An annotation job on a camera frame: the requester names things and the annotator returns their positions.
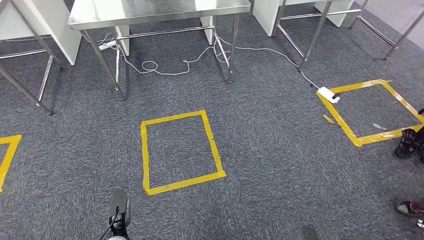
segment foot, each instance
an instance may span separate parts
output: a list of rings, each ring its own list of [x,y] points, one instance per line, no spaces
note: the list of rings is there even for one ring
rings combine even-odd
[[[424,209],[416,201],[403,201],[395,206],[396,211],[409,217],[424,216]]]

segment carpet floor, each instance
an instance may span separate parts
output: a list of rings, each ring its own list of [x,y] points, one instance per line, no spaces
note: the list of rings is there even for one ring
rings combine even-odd
[[[290,6],[287,14],[316,13]],[[399,34],[368,12],[373,24]],[[350,15],[337,28],[325,22],[304,72],[319,86],[334,88],[375,79],[389,84],[416,109],[424,107],[424,52],[406,41],[390,50]],[[317,18],[286,21],[302,49]],[[199,26],[198,19],[131,26],[131,32]],[[217,20],[230,41],[231,16]],[[94,31],[97,40],[109,29]],[[51,39],[47,43],[60,54]],[[278,34],[268,37],[251,13],[242,14],[239,47],[270,48],[300,58]],[[1,53],[36,47],[36,42],[1,42]],[[203,32],[131,40],[128,60],[158,71],[187,70],[208,47]],[[112,66],[114,51],[105,57]],[[398,200],[423,196],[424,165],[393,155],[399,139],[355,147],[297,70],[270,51],[238,50],[234,82],[212,50],[178,76],[138,74],[123,64],[120,101],[91,46],[81,41],[75,66],[53,69],[44,102],[46,116],[4,79],[0,81],[0,136],[22,135],[0,193],[0,239],[91,240],[108,225],[117,186],[131,192],[132,240],[302,240],[301,228],[315,226],[323,240],[411,240],[415,220],[396,213]],[[33,92],[47,56],[1,63]],[[418,124],[381,86],[342,93],[336,108],[358,136]],[[153,196],[143,190],[140,122],[204,109],[226,177]],[[203,123],[189,117],[147,126],[150,186],[157,187],[216,171]],[[3,156],[6,147],[0,145]]]

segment power cord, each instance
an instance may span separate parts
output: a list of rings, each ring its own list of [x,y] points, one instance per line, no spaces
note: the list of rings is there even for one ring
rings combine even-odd
[[[108,35],[109,34],[111,34],[111,32],[110,33],[108,33],[107,35],[106,35],[106,37],[101,41],[101,44],[104,42],[104,41],[107,41],[106,40],[106,38],[108,37]],[[123,59],[125,60],[125,62],[128,64],[128,65],[130,65],[135,71],[137,71],[139,74],[148,74],[148,73],[151,73],[151,72],[155,72],[155,73],[157,73],[157,74],[159,74],[159,75],[165,75],[165,76],[178,76],[178,75],[182,75],[182,74],[187,74],[187,73],[189,73],[190,72],[190,64],[191,63],[195,63],[195,62],[197,62],[197,61],[199,61],[200,60],[200,58],[203,56],[203,54],[205,54],[205,52],[208,50],[208,49],[213,49],[213,53],[214,53],[214,55],[215,55],[215,58],[219,61],[219,62],[221,62],[221,63],[225,63],[225,61],[224,60],[221,60],[221,59],[219,59],[219,56],[221,56],[222,55],[222,53],[217,53],[217,49],[216,49],[216,44],[217,44],[217,41],[218,41],[218,39],[219,40],[221,40],[223,43],[225,43],[225,44],[227,44],[227,45],[232,45],[231,43],[228,43],[228,42],[226,42],[224,39],[222,39],[222,38],[220,38],[220,37],[218,37],[217,39],[215,39],[215,41],[214,41],[214,43],[213,43],[213,46],[208,46],[200,55],[199,55],[199,57],[197,58],[197,59],[195,59],[195,60],[192,60],[192,61],[187,61],[187,60],[182,60],[182,62],[183,63],[186,63],[187,64],[187,71],[183,71],[183,72],[178,72],[178,73],[163,73],[163,72],[160,72],[160,71],[158,71],[157,69],[159,68],[159,65],[155,62],[155,61],[151,61],[151,60],[148,60],[148,61],[144,61],[142,64],[141,64],[141,68],[143,69],[143,70],[145,70],[145,71],[141,71],[141,70],[139,70],[137,67],[135,67],[130,61],[128,61],[127,60],[127,57],[125,56],[125,54],[124,54],[124,51],[120,48],[119,50],[120,50],[120,52],[121,52],[121,54],[122,54],[122,56],[123,56]],[[251,47],[238,47],[238,46],[236,46],[235,47],[236,49],[240,49],[240,50],[253,50],[253,51],[271,51],[271,52],[273,52],[273,53],[276,53],[276,54],[279,54],[279,55],[281,55],[281,56],[283,56],[283,57],[285,57],[287,60],[288,60],[288,62],[289,63],[291,63],[293,66],[295,66],[296,68],[298,68],[299,69],[299,66],[296,64],[296,63],[294,63],[292,60],[290,60],[290,58],[287,56],[287,55],[285,55],[285,54],[283,54],[283,53],[281,53],[281,52],[279,52],[279,51],[276,51],[276,50],[273,50],[273,49],[270,49],[270,48],[251,48]],[[154,67],[153,68],[147,68],[146,66],[145,66],[145,64],[148,64],[148,63],[151,63],[151,64],[154,64]],[[306,76],[305,76],[305,73],[303,72],[303,71],[300,71],[300,73],[301,73],[301,75],[302,75],[302,77],[304,78],[304,79],[306,79],[310,84],[311,84],[311,87],[315,87],[316,89],[320,89],[315,83],[313,83],[311,80],[309,80],[309,78],[307,78]]]

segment floor marking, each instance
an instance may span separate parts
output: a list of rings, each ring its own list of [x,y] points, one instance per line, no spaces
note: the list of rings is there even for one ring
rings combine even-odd
[[[154,188],[150,188],[150,179],[149,179],[149,152],[147,147],[147,125],[164,123],[172,120],[178,120],[183,118],[201,116],[203,121],[204,130],[206,132],[207,139],[209,140],[210,149],[212,151],[213,160],[215,162],[217,172],[194,177],[191,179],[178,181],[170,184],[166,184],[163,186],[158,186]],[[142,164],[143,164],[143,188],[148,195],[155,195],[164,193],[167,191],[184,188],[187,186],[204,183],[207,181],[211,181],[214,179],[222,178],[226,176],[226,173],[223,170],[223,166],[221,164],[220,154],[218,153],[217,146],[215,144],[214,135],[212,134],[211,126],[209,125],[208,116],[206,115],[205,110],[193,111],[183,114],[177,114],[172,116],[160,117],[156,119],[142,121],[140,124],[140,132],[141,132],[141,151],[142,151]]]
[[[15,154],[18,143],[21,140],[22,135],[14,135],[7,137],[0,137],[0,144],[9,144],[6,154],[0,165],[0,193],[2,192],[2,186],[5,181],[6,174],[8,173],[9,166],[11,165],[12,158]]]
[[[368,88],[368,87],[371,87],[371,86],[374,86],[374,85],[382,85],[406,109],[408,109],[412,113],[412,115],[414,115],[421,123],[424,124],[424,117],[421,116],[420,114],[418,114],[418,111],[413,106],[411,106],[403,97],[401,97],[389,85],[389,82],[386,81],[386,80],[377,79],[377,80],[359,82],[359,83],[354,83],[354,84],[350,84],[350,85],[346,85],[346,86],[335,87],[335,88],[332,88],[330,90],[333,93],[336,94],[336,93],[342,93],[342,92],[352,91],[352,90],[356,90],[356,89]],[[327,107],[327,109],[329,110],[329,112],[331,113],[333,118],[338,122],[338,124],[340,124],[343,131],[346,133],[346,135],[349,137],[349,139],[352,141],[352,143],[356,147],[361,147],[364,144],[371,144],[371,143],[376,143],[376,142],[380,142],[380,141],[384,141],[384,140],[398,138],[398,137],[402,136],[402,131],[405,130],[405,129],[413,129],[416,132],[418,132],[418,130],[420,130],[424,126],[423,124],[420,124],[420,125],[403,127],[403,128],[392,130],[392,131],[385,131],[385,132],[381,132],[381,133],[377,133],[377,134],[373,134],[373,135],[357,137],[357,136],[354,135],[351,128],[346,124],[345,120],[343,120],[343,118],[340,116],[339,112],[337,112],[337,110],[334,108],[334,106],[327,99],[325,99],[323,96],[321,96],[318,93],[316,93],[316,94],[321,99],[322,103],[324,103],[324,105]]]

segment power strip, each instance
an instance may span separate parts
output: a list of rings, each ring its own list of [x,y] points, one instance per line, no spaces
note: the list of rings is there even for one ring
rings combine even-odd
[[[98,49],[100,49],[100,51],[103,51],[105,49],[115,46],[116,44],[116,41],[110,41],[108,43],[103,43],[102,45],[98,46]]]

